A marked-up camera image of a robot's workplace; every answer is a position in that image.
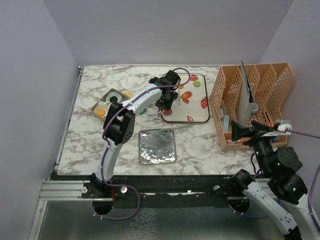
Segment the tin lid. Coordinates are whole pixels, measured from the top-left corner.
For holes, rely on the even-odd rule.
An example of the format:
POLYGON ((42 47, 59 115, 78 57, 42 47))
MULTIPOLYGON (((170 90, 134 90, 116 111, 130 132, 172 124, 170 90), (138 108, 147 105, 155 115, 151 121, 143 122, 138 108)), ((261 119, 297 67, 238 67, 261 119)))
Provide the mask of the tin lid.
POLYGON ((141 130, 138 157, 143 165, 169 164, 177 161, 175 133, 172 128, 141 130))

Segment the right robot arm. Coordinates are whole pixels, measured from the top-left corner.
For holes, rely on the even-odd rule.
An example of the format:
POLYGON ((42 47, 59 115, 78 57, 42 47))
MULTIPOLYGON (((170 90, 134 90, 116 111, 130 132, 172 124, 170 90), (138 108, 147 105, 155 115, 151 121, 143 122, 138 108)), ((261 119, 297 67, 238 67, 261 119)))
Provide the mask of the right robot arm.
POLYGON ((278 119, 274 126, 253 120, 249 127, 231 121, 232 141, 248 138, 243 145, 253 149, 260 175, 269 180, 267 185, 279 202, 270 197, 244 169, 231 177, 229 189, 234 195, 243 194, 251 203, 258 205, 286 240, 318 240, 320 220, 311 203, 315 184, 307 188, 297 174, 303 164, 292 147, 274 150, 271 144, 275 137, 289 136, 293 132, 288 120, 278 119))

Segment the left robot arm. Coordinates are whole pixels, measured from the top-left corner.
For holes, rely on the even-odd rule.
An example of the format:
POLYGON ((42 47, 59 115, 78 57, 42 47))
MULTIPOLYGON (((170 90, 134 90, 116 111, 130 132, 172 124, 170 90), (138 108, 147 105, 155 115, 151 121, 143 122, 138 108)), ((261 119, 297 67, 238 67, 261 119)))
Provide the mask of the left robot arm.
POLYGON ((151 104, 155 104, 161 113, 170 110, 178 97, 176 89, 181 86, 180 82, 177 69, 169 70, 162 77, 150 79, 146 87, 129 100, 110 105, 103 125, 104 152, 97 170, 89 176, 89 182, 83 184, 83 197, 97 195, 103 198, 112 192, 110 180, 123 145, 133 136, 136 115, 151 104))

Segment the orange round cookie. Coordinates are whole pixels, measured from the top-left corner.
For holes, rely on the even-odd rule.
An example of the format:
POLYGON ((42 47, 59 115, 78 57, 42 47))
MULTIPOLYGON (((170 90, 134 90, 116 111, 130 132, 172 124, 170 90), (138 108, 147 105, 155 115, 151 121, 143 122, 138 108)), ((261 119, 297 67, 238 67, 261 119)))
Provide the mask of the orange round cookie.
POLYGON ((104 108, 99 108, 97 111, 96 111, 96 114, 100 117, 103 117, 105 116, 107 113, 107 111, 104 109, 104 108))

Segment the black sandwich cookie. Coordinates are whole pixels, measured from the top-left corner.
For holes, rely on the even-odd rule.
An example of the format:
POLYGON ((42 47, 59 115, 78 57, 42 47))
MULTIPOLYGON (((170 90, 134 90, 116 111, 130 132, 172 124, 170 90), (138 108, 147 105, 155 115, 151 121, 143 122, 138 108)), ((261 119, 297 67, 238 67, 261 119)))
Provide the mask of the black sandwich cookie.
POLYGON ((109 101, 110 101, 111 103, 117 102, 117 101, 118 101, 118 98, 117 98, 116 96, 112 96, 112 97, 110 97, 109 101))

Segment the gold cookie tin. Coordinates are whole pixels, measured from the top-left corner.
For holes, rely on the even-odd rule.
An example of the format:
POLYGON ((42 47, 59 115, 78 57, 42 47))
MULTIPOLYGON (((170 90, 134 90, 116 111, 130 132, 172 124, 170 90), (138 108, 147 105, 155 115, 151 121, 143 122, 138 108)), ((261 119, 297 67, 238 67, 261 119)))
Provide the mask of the gold cookie tin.
POLYGON ((120 92, 114 88, 107 91, 92 107, 91 112, 98 120, 104 122, 112 103, 122 103, 133 95, 130 92, 120 92))

